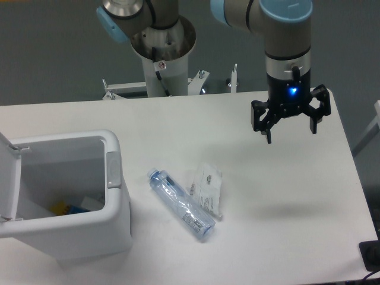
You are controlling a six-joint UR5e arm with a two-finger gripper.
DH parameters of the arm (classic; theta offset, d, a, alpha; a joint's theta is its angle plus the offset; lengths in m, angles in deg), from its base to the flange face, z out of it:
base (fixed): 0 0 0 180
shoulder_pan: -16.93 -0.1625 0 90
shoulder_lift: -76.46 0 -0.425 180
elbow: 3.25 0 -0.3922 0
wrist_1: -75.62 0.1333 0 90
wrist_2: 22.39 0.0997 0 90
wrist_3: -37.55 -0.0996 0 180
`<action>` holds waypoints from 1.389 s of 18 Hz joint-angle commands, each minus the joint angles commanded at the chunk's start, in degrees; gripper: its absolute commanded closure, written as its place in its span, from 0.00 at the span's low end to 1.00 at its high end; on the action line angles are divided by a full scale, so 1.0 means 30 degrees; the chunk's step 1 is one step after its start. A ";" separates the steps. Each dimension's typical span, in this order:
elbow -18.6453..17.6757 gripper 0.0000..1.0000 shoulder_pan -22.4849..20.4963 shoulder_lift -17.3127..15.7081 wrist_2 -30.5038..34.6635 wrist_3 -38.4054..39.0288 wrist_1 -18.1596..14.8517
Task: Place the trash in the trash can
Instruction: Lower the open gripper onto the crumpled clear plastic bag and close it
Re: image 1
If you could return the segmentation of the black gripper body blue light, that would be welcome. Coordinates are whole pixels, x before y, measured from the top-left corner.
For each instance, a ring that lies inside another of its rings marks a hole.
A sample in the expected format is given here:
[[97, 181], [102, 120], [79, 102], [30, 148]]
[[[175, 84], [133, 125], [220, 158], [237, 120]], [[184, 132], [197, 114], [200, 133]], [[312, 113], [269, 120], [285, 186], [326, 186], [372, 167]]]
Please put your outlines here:
[[311, 71], [301, 75], [298, 81], [267, 75], [267, 82], [269, 110], [280, 118], [301, 114], [311, 101]]

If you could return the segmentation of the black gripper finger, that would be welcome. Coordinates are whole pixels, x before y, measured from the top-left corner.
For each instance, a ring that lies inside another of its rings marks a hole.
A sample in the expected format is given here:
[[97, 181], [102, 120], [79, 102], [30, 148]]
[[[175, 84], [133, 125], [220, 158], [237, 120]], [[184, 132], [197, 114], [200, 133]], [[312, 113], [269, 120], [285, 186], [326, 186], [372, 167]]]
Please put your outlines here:
[[267, 143], [271, 144], [271, 128], [284, 116], [284, 107], [267, 100], [251, 102], [251, 125], [255, 132], [265, 135]]
[[[317, 108], [311, 106], [313, 99], [319, 101]], [[326, 86], [321, 84], [313, 90], [307, 91], [299, 105], [299, 111], [309, 117], [311, 133], [316, 134], [317, 125], [322, 121], [322, 118], [331, 114], [330, 93]]]

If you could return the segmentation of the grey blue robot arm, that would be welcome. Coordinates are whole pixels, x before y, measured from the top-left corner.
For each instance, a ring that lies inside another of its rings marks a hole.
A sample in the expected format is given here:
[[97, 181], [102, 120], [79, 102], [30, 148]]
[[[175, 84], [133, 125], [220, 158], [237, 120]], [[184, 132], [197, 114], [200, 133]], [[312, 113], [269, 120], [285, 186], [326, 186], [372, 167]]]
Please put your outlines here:
[[[264, 39], [268, 99], [251, 103], [251, 124], [267, 138], [284, 118], [305, 114], [316, 133], [331, 113], [330, 94], [311, 88], [311, 1], [211, 1], [221, 23]], [[141, 58], [149, 97], [184, 96], [188, 57], [196, 42], [178, 1], [103, 1], [96, 11], [108, 35], [130, 42]]]

